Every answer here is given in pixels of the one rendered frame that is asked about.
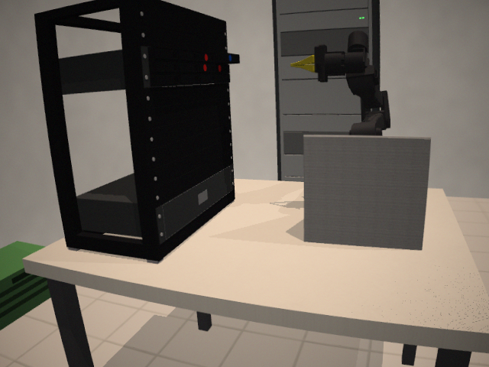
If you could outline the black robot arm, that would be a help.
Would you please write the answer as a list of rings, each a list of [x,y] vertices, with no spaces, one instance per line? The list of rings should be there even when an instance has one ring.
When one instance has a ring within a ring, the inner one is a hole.
[[[362,97],[361,122],[351,126],[349,135],[383,136],[382,130],[390,128],[388,95],[386,90],[380,91],[376,87],[380,84],[380,79],[378,70],[375,69],[374,65],[369,65],[368,36],[366,33],[363,31],[350,33],[348,36],[348,52],[345,53],[345,61],[342,61],[342,65],[345,65],[349,89],[353,95]],[[380,108],[380,106],[382,106],[380,111],[371,112],[371,109]]]

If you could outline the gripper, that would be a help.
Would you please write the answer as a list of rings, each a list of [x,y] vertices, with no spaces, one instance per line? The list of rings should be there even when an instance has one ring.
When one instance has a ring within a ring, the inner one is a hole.
[[[345,53],[326,54],[325,52],[327,52],[327,46],[324,44],[315,46],[314,49],[315,55],[307,57],[300,62],[292,63],[290,64],[290,66],[299,67],[313,73],[318,73],[318,81],[320,81],[321,83],[328,82],[328,77],[326,76],[326,74],[346,73],[345,65],[342,65],[342,61],[345,61]]]

